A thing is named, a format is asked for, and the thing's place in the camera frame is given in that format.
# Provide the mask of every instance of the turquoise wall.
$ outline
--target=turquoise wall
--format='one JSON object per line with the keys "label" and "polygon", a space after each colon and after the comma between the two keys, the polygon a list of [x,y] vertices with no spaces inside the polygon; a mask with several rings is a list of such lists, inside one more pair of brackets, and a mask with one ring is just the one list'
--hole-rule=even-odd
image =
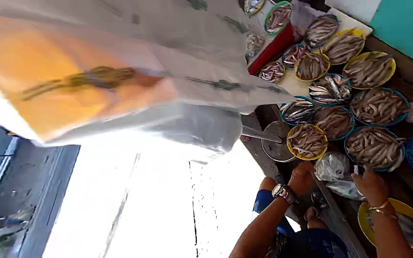
{"label": "turquoise wall", "polygon": [[413,59],[413,1],[382,0],[370,26],[377,38]]}

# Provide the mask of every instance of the bracelet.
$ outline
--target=bracelet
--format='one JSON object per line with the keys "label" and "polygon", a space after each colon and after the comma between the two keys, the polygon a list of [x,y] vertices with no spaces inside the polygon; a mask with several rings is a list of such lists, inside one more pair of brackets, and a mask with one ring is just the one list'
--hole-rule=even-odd
{"label": "bracelet", "polygon": [[291,189],[291,187],[289,185],[282,184],[281,186],[291,193],[291,195],[294,197],[294,202],[295,203],[299,203],[299,197],[297,197],[297,195],[295,194],[295,192]]}
{"label": "bracelet", "polygon": [[[385,208],[388,204],[390,203],[390,201],[386,201],[384,204],[382,204],[382,205],[380,205],[380,206],[378,206],[378,207],[369,207],[368,209],[370,210],[370,211],[375,211],[376,213],[381,213],[381,214],[384,214],[384,215],[386,215],[383,211],[382,211],[382,209],[383,208]],[[398,217],[396,216],[396,215],[393,215],[393,214],[389,214],[390,215],[390,217],[392,217],[393,219],[398,219]]]}

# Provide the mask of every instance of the wooden plank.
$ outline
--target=wooden plank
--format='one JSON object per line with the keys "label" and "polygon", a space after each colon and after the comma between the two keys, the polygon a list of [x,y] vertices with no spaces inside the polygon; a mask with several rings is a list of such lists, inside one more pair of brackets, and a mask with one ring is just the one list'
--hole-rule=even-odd
{"label": "wooden plank", "polygon": [[413,59],[375,37],[368,37],[364,47],[370,51],[382,51],[394,56],[397,63],[395,76],[413,85]]}

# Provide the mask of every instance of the yellow tray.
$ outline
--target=yellow tray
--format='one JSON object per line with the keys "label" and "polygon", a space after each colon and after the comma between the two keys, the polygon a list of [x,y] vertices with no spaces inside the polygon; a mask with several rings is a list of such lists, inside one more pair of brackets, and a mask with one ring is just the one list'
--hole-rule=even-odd
{"label": "yellow tray", "polygon": [[[390,203],[395,208],[396,212],[400,214],[407,215],[413,219],[413,209],[404,202],[398,201],[393,198],[388,198]],[[368,212],[369,204],[367,202],[363,202],[358,210],[358,223],[363,231],[364,235],[368,238],[368,240],[375,246],[375,233],[372,228],[366,222],[366,215]]]}
{"label": "yellow tray", "polygon": [[[356,56],[355,58],[352,58],[350,61],[348,61],[347,64],[345,65],[344,69],[342,70],[342,75],[344,75],[344,71],[347,70],[347,68],[350,66],[350,64],[351,64],[352,62],[354,62],[355,60],[358,60],[358,59],[362,58],[363,56],[367,55],[368,53],[372,53],[373,55],[379,55],[379,54],[387,55],[387,53],[385,53],[385,52],[380,52],[380,51],[365,52],[365,53],[363,53],[363,54],[361,54],[361,55],[359,55],[359,56]],[[396,61],[395,61],[394,58],[393,58],[392,61],[391,61],[390,67],[391,67],[391,73],[390,73],[390,75],[389,75],[385,80],[383,80],[383,82],[379,83],[378,85],[376,85],[376,86],[374,86],[374,87],[359,88],[359,87],[357,87],[355,84],[353,84],[353,82],[350,82],[350,84],[352,85],[352,88],[359,89],[359,90],[367,90],[367,89],[371,89],[371,88],[380,87],[380,86],[382,86],[383,84],[385,84],[385,83],[393,76],[393,74],[395,74],[395,71],[396,71]]]}
{"label": "yellow tray", "polygon": [[294,75],[296,76],[297,79],[300,79],[301,81],[311,82],[311,81],[314,81],[314,80],[318,80],[319,78],[323,77],[323,76],[328,72],[329,68],[331,67],[331,63],[329,63],[329,58],[328,58],[326,55],[321,54],[321,56],[328,61],[328,68],[326,69],[326,72],[324,72],[323,74],[321,74],[319,77],[317,77],[317,78],[315,78],[315,79],[303,80],[303,79],[301,79],[299,76],[297,76],[297,73],[296,73],[295,71],[297,70],[296,67],[299,65],[299,62],[300,62],[302,59],[304,59],[305,56],[303,56],[301,59],[299,59],[299,61],[297,61],[297,62],[294,64]]}
{"label": "yellow tray", "polygon": [[[290,137],[290,136],[293,134],[294,130],[295,130],[297,127],[303,126],[303,125],[305,125],[305,124],[300,124],[300,125],[297,125],[297,126],[293,127],[293,128],[288,132],[288,137]],[[322,131],[318,126],[315,126],[315,125],[312,125],[312,124],[309,124],[309,126],[315,128],[318,132],[324,134],[323,131]],[[328,142],[328,138],[326,138],[325,135],[323,136],[323,141],[324,141],[324,142]],[[288,139],[288,138],[286,139],[286,145],[288,145],[288,149],[290,149],[290,152],[291,152],[293,155],[295,155],[295,156],[298,157],[299,159],[303,159],[303,160],[319,159],[319,158],[321,158],[321,157],[324,155],[324,153],[325,153],[326,150],[328,149],[328,146],[326,146],[326,147],[324,148],[324,150],[320,152],[320,154],[318,154],[318,155],[316,155],[316,156],[314,156],[314,157],[311,157],[311,158],[306,158],[306,157],[302,157],[300,154],[296,154],[296,153],[294,152],[293,148],[291,148],[291,146],[290,146],[290,139]]]}
{"label": "yellow tray", "polygon": [[[281,66],[283,67],[283,76],[279,79],[279,81],[273,83],[273,84],[278,84],[279,82],[281,82],[281,80],[283,79],[284,75],[286,74],[286,69],[284,68],[284,65],[283,65],[280,61],[270,62],[270,63],[266,64],[264,67],[266,67],[266,66],[269,65],[269,64],[273,64],[273,63],[279,63],[279,64],[281,64]],[[258,77],[261,78],[261,75],[262,75],[262,71],[259,72]]]}
{"label": "yellow tray", "polygon": [[366,39],[364,38],[364,34],[361,30],[354,28],[354,29],[344,29],[340,32],[337,32],[336,34],[334,34],[334,36],[332,36],[330,39],[328,39],[328,41],[326,41],[326,43],[324,43],[323,49],[321,50],[321,53],[324,54],[324,50],[326,49],[327,44],[329,44],[335,37],[339,36],[340,34],[351,30],[354,36],[358,36],[361,37],[363,39],[363,44],[361,45],[361,48],[359,49],[358,53],[356,53],[356,55],[352,56],[349,60],[345,61],[345,62],[341,62],[341,63],[332,63],[333,65],[338,65],[338,64],[345,64],[346,62],[352,60],[353,58],[355,58],[355,56],[357,56],[359,53],[361,53],[361,51],[364,48],[364,44],[366,43]]}
{"label": "yellow tray", "polygon": [[264,4],[265,4],[266,1],[267,1],[267,0],[262,0],[262,3],[257,7],[256,10],[254,10],[254,11],[252,11],[252,12],[246,12],[246,11],[245,11],[245,5],[244,5],[244,6],[243,6],[243,11],[244,11],[246,14],[248,14],[248,15],[253,15],[253,14],[257,13],[259,10],[262,9],[262,7],[264,6]]}

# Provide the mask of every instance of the gold bracelet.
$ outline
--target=gold bracelet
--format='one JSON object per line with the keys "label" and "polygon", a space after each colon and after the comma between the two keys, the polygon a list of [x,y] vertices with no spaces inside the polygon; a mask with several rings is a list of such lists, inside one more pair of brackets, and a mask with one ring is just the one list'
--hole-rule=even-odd
{"label": "gold bracelet", "polygon": [[[371,211],[375,211],[376,213],[381,213],[381,214],[386,215],[381,209],[385,208],[388,205],[388,203],[390,203],[390,201],[387,200],[384,204],[380,205],[379,207],[369,207],[368,209]],[[389,214],[389,215],[395,220],[398,219],[396,215],[393,215],[393,214]]]}

